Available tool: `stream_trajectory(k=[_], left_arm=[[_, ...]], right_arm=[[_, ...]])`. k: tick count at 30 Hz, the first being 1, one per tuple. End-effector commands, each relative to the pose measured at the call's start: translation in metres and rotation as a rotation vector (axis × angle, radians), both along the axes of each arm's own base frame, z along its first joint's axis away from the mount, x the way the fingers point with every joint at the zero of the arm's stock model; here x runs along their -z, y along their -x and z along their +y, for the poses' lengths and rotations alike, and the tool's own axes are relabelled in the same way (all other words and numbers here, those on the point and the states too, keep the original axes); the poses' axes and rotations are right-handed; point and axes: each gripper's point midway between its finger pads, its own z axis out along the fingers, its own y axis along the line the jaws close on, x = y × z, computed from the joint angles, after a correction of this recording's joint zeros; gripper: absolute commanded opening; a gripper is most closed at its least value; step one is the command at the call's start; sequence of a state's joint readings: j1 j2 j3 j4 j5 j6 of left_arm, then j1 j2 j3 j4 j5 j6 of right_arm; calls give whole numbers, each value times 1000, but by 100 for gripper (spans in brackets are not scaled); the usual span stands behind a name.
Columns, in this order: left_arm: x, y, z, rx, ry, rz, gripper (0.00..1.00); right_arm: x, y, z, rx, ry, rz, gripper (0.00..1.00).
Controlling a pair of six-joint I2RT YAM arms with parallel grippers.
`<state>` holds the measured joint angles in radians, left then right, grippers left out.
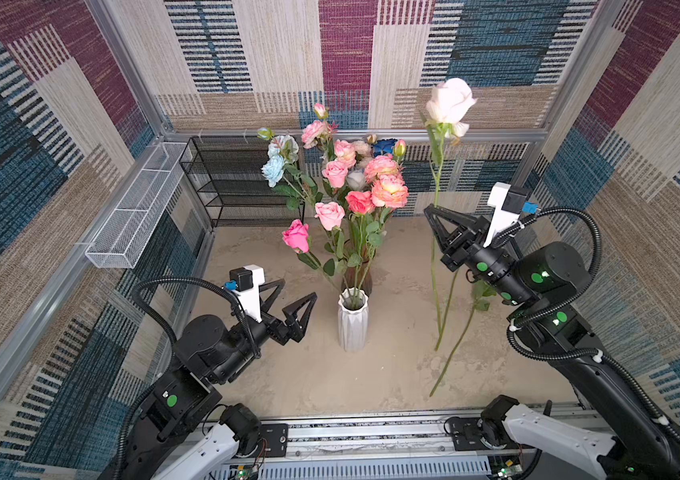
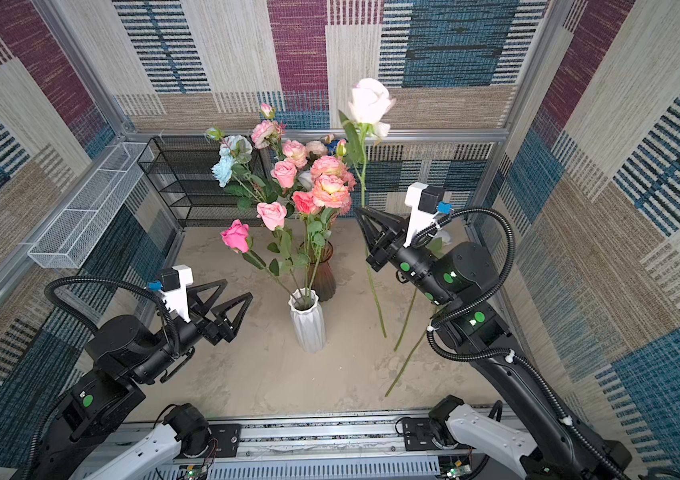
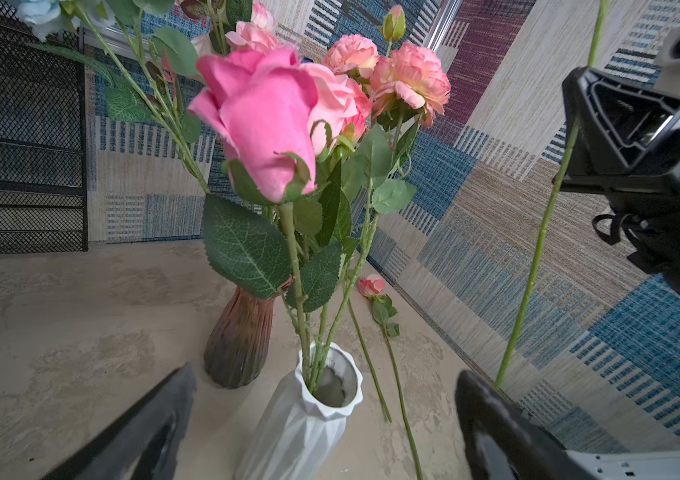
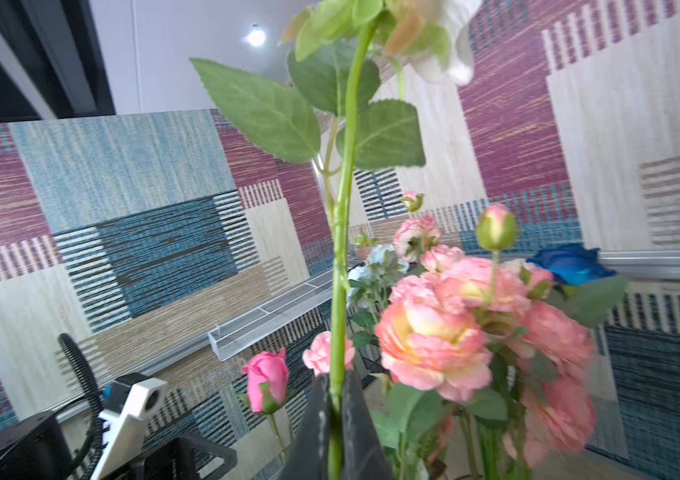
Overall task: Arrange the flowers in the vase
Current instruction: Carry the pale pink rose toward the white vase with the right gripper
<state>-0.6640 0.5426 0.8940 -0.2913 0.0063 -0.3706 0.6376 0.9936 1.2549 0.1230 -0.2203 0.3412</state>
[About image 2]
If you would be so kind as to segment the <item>white rose leafy stem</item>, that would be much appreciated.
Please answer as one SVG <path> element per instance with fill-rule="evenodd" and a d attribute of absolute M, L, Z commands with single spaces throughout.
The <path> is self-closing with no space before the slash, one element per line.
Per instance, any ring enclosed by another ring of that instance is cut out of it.
<path fill-rule="evenodd" d="M 376 79 L 364 78 L 351 91 L 348 112 L 338 111 L 346 138 L 347 157 L 361 186 L 362 207 L 367 206 L 367 140 L 371 138 L 380 144 L 388 137 L 391 126 L 383 121 L 383 117 L 395 103 L 385 85 Z"/>

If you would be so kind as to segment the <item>pink ribbed glass vase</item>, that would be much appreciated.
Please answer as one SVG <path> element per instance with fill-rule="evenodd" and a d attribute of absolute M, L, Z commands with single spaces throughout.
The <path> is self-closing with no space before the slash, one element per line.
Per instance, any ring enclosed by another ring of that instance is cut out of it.
<path fill-rule="evenodd" d="M 311 252 L 311 263 L 307 269 L 306 279 L 313 280 L 312 289 L 317 293 L 321 303 L 330 300 L 336 293 L 337 283 L 330 265 L 334 254 L 334 246 L 328 242 L 322 251 L 321 261 L 318 262 L 315 253 Z"/>

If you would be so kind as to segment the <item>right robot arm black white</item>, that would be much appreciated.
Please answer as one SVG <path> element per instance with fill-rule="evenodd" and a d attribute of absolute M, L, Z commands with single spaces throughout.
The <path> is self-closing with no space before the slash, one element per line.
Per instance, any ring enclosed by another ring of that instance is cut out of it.
<path fill-rule="evenodd" d="M 486 215 L 503 228 L 507 251 L 497 270 L 488 249 L 463 242 L 442 257 L 426 243 L 438 229 L 471 214 Z M 508 279 L 516 253 L 512 227 L 499 212 L 470 207 L 427 222 L 410 244 L 409 220 L 359 207 L 356 218 L 376 271 L 396 268 L 435 306 L 426 339 L 440 357 L 471 364 L 501 395 L 524 428 L 482 416 L 449 396 L 430 412 L 434 439 L 444 447 L 477 448 L 522 479 L 624 479 L 632 461 L 617 440 L 591 429 L 526 358 L 507 322 L 489 300 Z"/>

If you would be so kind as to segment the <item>white single rose stem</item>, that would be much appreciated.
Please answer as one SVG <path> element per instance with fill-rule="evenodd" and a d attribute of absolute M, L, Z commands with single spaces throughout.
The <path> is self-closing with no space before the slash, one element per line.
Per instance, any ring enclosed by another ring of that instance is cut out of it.
<path fill-rule="evenodd" d="M 297 176 L 297 181 L 304 191 L 312 191 L 314 188 L 314 180 L 309 171 L 303 171 L 299 173 Z"/>

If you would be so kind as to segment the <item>white ribbed ceramic vase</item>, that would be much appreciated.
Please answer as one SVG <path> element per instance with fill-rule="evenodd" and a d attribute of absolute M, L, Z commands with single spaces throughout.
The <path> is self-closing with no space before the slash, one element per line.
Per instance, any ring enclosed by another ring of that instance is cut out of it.
<path fill-rule="evenodd" d="M 314 290 L 296 290 L 288 302 L 298 343 L 304 351 L 317 353 L 326 345 L 322 306 Z"/>

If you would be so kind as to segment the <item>pink cream rose stem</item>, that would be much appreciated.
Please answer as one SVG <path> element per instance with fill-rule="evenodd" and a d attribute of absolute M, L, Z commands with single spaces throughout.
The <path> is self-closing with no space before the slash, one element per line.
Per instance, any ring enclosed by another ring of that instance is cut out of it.
<path fill-rule="evenodd" d="M 323 246 L 316 243 L 317 235 L 321 232 L 320 211 L 322 208 L 315 204 L 312 192 L 297 191 L 292 199 L 305 225 L 306 233 L 302 251 L 308 258 L 306 290 L 310 291 L 315 280 L 315 268 L 322 255 Z"/>

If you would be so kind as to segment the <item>pink rose tall stem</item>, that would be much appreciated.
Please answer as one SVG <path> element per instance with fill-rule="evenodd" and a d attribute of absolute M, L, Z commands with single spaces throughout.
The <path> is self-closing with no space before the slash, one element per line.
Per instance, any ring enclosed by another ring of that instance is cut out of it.
<path fill-rule="evenodd" d="M 270 263 L 266 263 L 255 253 L 252 257 L 257 259 L 259 270 L 265 270 L 277 283 L 286 288 L 281 282 L 280 275 L 288 273 L 298 290 L 297 294 L 291 294 L 295 301 L 295 306 L 301 307 L 305 304 L 305 295 L 302 293 L 301 285 L 299 284 L 295 271 L 302 267 L 299 262 L 300 256 L 293 251 L 293 234 L 286 229 L 285 222 L 287 217 L 287 208 L 279 202 L 273 203 L 259 203 L 256 207 L 258 217 L 262 220 L 265 227 L 272 233 L 274 237 L 274 244 L 276 245 L 276 253 L 280 255 L 281 259 L 273 259 Z"/>

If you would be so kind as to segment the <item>blue rose stem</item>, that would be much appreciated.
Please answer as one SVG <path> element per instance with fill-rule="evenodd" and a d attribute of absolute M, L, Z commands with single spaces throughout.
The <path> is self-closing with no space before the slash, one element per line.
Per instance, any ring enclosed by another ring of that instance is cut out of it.
<path fill-rule="evenodd" d="M 322 138 L 323 144 L 326 146 L 327 152 L 330 156 L 334 156 L 340 142 L 334 135 L 327 135 Z"/>

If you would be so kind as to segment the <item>pink yellow peony spray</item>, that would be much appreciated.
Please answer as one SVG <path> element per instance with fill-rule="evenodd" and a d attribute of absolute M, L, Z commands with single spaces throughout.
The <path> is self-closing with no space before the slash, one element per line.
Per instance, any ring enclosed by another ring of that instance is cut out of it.
<path fill-rule="evenodd" d="M 346 141 L 340 140 L 334 156 L 318 158 L 311 167 L 314 180 L 314 202 L 321 207 L 321 232 L 316 243 L 324 246 L 330 242 L 332 227 L 339 217 L 347 214 L 352 206 L 352 193 L 356 179 L 344 162 L 347 154 Z"/>

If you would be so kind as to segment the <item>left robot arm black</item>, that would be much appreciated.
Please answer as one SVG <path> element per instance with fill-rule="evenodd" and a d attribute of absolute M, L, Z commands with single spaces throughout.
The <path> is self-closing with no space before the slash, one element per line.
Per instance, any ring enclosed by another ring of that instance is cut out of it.
<path fill-rule="evenodd" d="M 76 284 L 112 286 L 147 299 L 156 307 L 161 329 L 151 331 L 132 314 L 96 326 L 57 293 Z M 221 302 L 226 286 L 226 280 L 196 286 L 185 266 L 162 270 L 145 287 L 87 276 L 48 283 L 45 297 L 90 331 L 85 351 L 93 367 L 38 416 L 28 459 L 15 478 L 69 478 L 144 400 L 142 386 L 168 382 L 192 359 L 200 340 L 232 342 L 254 296 L 247 292 Z"/>

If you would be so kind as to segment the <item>magenta rose stem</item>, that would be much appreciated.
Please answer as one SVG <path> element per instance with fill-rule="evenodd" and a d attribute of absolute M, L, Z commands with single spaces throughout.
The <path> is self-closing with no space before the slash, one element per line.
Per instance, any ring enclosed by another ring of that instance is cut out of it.
<path fill-rule="evenodd" d="M 254 250 L 254 240 L 250 235 L 250 226 L 242 223 L 239 219 L 233 221 L 231 226 L 221 233 L 223 243 L 230 249 L 239 253 L 246 262 L 253 265 L 256 269 L 265 271 L 274 279 L 284 290 L 286 285 L 280 280 L 282 273 L 289 273 L 299 286 L 294 273 L 297 260 L 293 253 L 293 235 L 285 228 L 284 219 L 266 220 L 262 218 L 264 226 L 272 233 L 275 243 L 275 253 L 281 259 L 274 258 L 270 262 L 263 259 Z"/>

